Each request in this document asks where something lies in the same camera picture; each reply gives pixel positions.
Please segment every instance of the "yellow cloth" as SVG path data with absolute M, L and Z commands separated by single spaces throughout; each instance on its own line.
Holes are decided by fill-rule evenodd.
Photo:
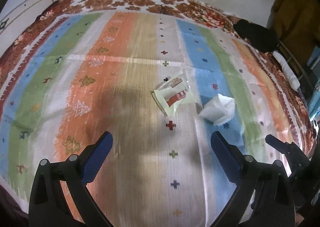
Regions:
M 320 5 L 317 0 L 275 0 L 272 29 L 304 66 L 320 41 Z

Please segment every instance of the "red label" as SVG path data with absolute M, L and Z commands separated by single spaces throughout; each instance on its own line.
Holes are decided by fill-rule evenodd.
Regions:
M 184 99 L 186 97 L 187 91 L 183 90 L 179 93 L 177 93 L 176 95 L 170 97 L 170 99 L 167 101 L 167 104 L 169 105 L 169 107 L 171 105 L 173 105 L 176 101 L 179 101 L 181 99 Z

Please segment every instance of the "blue fabric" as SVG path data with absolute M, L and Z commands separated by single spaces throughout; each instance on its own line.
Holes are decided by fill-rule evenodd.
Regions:
M 215 53 L 207 45 L 205 37 L 202 36 L 197 26 L 181 20 L 177 20 L 177 23 L 188 56 L 196 70 L 196 81 L 202 105 L 205 105 L 217 94 L 233 97 Z M 212 122 L 208 120 L 204 120 L 204 124 L 209 145 L 211 134 L 219 131 L 229 144 L 237 146 L 243 154 L 247 154 L 237 110 L 234 118 L 224 125 L 213 126 Z M 229 182 L 214 152 L 212 152 L 211 159 L 215 175 L 212 185 L 216 194 L 219 194 L 215 197 L 214 214 L 218 216 L 233 194 L 236 185 Z

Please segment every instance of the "packaged snack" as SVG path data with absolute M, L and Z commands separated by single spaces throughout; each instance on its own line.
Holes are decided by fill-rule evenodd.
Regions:
M 196 102 L 185 74 L 180 71 L 152 93 L 159 108 L 167 115 L 174 115 L 180 104 Z

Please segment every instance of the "blue gripper pad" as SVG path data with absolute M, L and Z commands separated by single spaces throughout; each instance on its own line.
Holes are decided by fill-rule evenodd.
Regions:
M 82 167 L 81 180 L 84 185 L 93 182 L 113 144 L 112 134 L 105 132 L 95 144 L 94 150 Z
M 215 131 L 211 135 L 211 147 L 229 181 L 235 183 L 236 185 L 241 183 L 241 165 L 233 156 L 230 150 L 230 145 L 220 134 L 220 132 Z
M 277 139 L 276 137 L 272 136 L 271 134 L 267 135 L 266 143 L 269 144 L 274 149 L 278 150 L 282 154 L 286 154 L 289 152 L 289 144 L 283 143 L 281 140 Z

